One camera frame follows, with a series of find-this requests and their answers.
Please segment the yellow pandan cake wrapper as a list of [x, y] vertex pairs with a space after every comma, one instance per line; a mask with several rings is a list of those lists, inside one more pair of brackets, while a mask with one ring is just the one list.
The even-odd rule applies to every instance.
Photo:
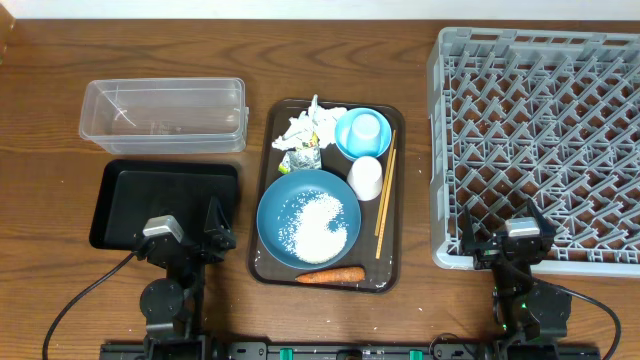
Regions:
[[285, 144], [285, 152], [278, 170], [289, 174], [298, 170], [314, 170], [322, 167], [319, 138], [313, 132], [307, 140], [291, 139]]

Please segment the pile of white rice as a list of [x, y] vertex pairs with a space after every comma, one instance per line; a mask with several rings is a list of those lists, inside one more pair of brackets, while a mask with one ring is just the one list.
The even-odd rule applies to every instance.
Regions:
[[277, 239], [286, 252], [298, 260], [309, 264], [325, 263], [345, 247], [348, 225], [339, 199], [310, 190], [287, 200], [283, 208], [293, 213], [278, 217], [284, 225], [278, 231]]

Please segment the orange carrot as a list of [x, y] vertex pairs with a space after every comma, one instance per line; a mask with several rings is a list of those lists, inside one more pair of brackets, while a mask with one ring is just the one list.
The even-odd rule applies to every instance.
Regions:
[[358, 283], [366, 278], [362, 267], [343, 267], [302, 274], [295, 281], [303, 284]]

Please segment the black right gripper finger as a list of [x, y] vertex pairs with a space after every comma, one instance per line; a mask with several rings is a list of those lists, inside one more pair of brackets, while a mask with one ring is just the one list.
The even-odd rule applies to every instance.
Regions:
[[473, 230], [473, 221], [469, 208], [464, 207], [463, 211], [463, 226], [460, 248], [463, 255], [474, 255], [478, 250], [478, 242]]
[[533, 199], [527, 200], [528, 214], [534, 218], [543, 238], [554, 238], [556, 228], [542, 215]]

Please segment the dark blue plate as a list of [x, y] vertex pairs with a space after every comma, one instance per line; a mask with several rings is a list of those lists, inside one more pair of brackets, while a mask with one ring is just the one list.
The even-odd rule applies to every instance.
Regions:
[[[344, 220], [348, 225], [345, 247], [331, 260], [321, 264], [309, 264], [287, 253], [277, 237], [284, 225], [278, 217], [290, 215], [292, 210], [283, 206], [287, 200], [305, 191], [315, 190], [328, 193], [343, 203]], [[263, 194], [256, 215], [256, 225], [260, 240], [267, 251], [281, 263], [300, 270], [316, 270], [328, 267], [343, 258], [355, 244], [362, 223], [359, 202], [352, 189], [341, 178], [324, 170], [300, 170], [283, 175], [273, 182]]]

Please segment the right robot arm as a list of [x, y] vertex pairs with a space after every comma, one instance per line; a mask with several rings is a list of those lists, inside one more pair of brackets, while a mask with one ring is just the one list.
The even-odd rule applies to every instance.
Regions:
[[470, 210], [464, 210], [461, 250], [474, 269], [492, 272], [494, 318], [504, 328], [479, 353], [484, 359], [558, 359], [556, 340], [567, 335], [571, 296], [531, 273], [551, 250], [556, 228], [533, 201], [526, 208], [524, 217], [506, 220], [487, 240], [476, 237]]

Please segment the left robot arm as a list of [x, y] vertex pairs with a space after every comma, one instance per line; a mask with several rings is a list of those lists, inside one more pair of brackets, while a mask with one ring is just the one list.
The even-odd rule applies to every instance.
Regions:
[[146, 318], [147, 359], [217, 359], [224, 351], [202, 328], [206, 267], [224, 260], [236, 247], [222, 204], [210, 198], [201, 238], [188, 236], [172, 215], [151, 218], [133, 253], [166, 270], [140, 296]]

